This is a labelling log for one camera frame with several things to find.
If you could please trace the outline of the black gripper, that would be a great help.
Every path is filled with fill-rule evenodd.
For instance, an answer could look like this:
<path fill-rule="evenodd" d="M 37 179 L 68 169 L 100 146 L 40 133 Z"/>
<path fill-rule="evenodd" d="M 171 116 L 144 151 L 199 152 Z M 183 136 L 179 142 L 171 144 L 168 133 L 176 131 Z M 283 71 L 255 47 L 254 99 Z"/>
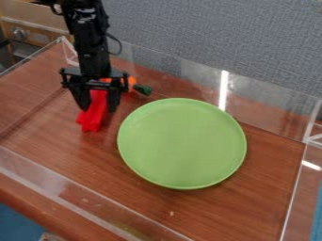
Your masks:
<path fill-rule="evenodd" d="M 75 102 L 83 111 L 87 111 L 92 102 L 91 89 L 108 90 L 107 92 L 107 108 L 114 113 L 120 103 L 120 95 L 123 91 L 130 89 L 130 74 L 112 69 L 107 76 L 88 77 L 83 76 L 79 67 L 61 68 L 61 87 L 67 88 L 75 98 Z"/>

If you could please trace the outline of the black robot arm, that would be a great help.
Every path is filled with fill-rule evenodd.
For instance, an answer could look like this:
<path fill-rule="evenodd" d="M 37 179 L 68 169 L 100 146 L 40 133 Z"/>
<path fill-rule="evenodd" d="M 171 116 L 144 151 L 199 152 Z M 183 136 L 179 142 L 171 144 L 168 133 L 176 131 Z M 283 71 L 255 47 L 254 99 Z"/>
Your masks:
<path fill-rule="evenodd" d="M 120 103 L 120 94 L 128 90 L 128 74 L 112 68 L 108 41 L 119 40 L 107 32 L 108 15 L 100 0 L 51 0 L 51 10 L 64 17 L 69 34 L 75 37 L 77 67 L 60 69 L 61 87 L 73 95 L 83 111 L 92 103 L 91 91 L 108 93 L 106 104 L 114 113 Z"/>

